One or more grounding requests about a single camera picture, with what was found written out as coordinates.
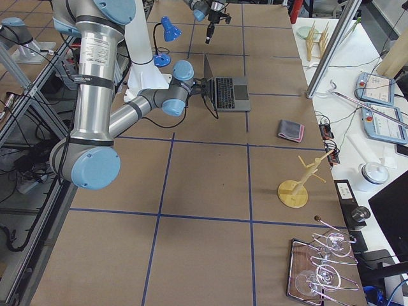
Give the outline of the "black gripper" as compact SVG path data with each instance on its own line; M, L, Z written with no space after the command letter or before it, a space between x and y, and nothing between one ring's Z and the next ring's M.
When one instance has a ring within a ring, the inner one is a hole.
M229 13L224 13L223 11L214 11L214 10L209 11L208 21L210 23L206 31L205 44L209 44L214 35L214 31L215 31L214 23L219 23L222 20L224 20L226 23L230 23L231 16L229 15Z
M207 80L205 78L193 78L193 86L191 95L206 96L207 95Z

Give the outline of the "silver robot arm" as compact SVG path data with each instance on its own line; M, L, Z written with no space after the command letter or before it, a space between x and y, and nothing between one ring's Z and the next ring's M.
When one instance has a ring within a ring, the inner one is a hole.
M156 108L179 116L191 93L194 69L181 60L169 75L158 70L141 1L55 1L53 20L60 33L79 37L81 45L73 76L78 85L73 127L52 149L50 165L77 187L102 189L120 172L115 137ZM127 45L131 69L124 104L112 111L121 42Z
M207 27L206 44L210 43L216 24L219 24L221 20L225 20L226 24L231 22L230 14L226 13L226 1L184 0L184 2L193 12L196 21L201 22L205 17L208 18L210 23Z

